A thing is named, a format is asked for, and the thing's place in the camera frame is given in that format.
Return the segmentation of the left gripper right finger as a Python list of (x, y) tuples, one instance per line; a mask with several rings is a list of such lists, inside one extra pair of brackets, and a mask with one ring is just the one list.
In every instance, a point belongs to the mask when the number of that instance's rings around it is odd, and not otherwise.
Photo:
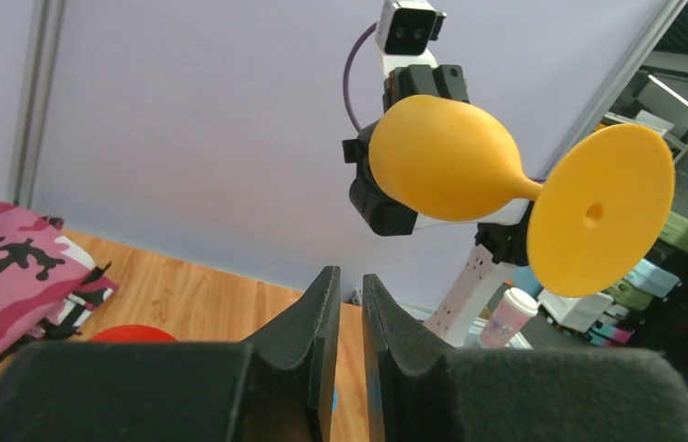
[(688, 441), (688, 389), (656, 353), (444, 342), (363, 279), (374, 441)]

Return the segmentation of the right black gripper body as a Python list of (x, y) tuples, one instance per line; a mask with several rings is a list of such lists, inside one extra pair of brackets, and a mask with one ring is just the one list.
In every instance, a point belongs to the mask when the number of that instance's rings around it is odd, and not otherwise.
[[(384, 81), (383, 109), (388, 110), (399, 100), (413, 95), (470, 101), (462, 69), (455, 64), (439, 67), (411, 64), (393, 69)], [(390, 198), (376, 183), (368, 163), (368, 145), (375, 127), (371, 123), (358, 130), (356, 138), (342, 141), (344, 161), (356, 165), (349, 199), (373, 233), (382, 237), (409, 236), (420, 227), (419, 214)], [(528, 265), (527, 231), (532, 208), (532, 203), (518, 204), (517, 212), (512, 215), (503, 207), (476, 220), (475, 243), (490, 251), (495, 263)]]

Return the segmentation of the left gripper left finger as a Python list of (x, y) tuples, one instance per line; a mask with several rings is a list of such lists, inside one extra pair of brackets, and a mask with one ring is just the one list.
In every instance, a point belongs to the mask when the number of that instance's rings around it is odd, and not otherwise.
[(0, 376), (0, 441), (326, 441), (340, 276), (239, 342), (32, 345)]

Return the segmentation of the red plastic wine glass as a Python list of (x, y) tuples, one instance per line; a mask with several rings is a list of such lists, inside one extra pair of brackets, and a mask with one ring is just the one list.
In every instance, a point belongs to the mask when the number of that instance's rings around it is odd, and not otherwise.
[(98, 343), (177, 342), (177, 339), (168, 332), (143, 324), (126, 324), (110, 327), (96, 333), (89, 340)]

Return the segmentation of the yellow plastic wine glass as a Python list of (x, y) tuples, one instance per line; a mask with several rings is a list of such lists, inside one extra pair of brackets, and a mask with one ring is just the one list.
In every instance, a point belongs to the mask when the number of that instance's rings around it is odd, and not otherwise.
[(428, 95), (384, 113), (368, 161), (390, 198), (436, 220), (472, 222), (514, 200), (532, 202), (529, 265), (563, 297), (600, 291), (634, 268), (658, 238), (675, 192), (671, 152), (647, 127), (620, 123), (585, 137), (539, 183), (494, 116)]

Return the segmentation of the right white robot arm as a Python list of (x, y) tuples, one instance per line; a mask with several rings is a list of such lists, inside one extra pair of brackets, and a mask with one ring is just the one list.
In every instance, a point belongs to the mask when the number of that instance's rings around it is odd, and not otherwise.
[[(424, 94), (468, 103), (460, 66), (420, 64), (388, 67), (383, 82), (383, 108), (412, 95)], [(432, 221), (422, 221), (408, 207), (379, 188), (367, 160), (368, 144), (376, 124), (343, 141), (344, 161), (356, 165), (349, 199), (370, 229), (380, 236), (407, 236)], [(478, 223), (474, 245), (460, 274), (436, 311), (424, 325), (447, 343), (460, 347), (468, 330), (496, 290), (519, 267), (528, 264), (526, 236), (532, 202), (514, 200)]]

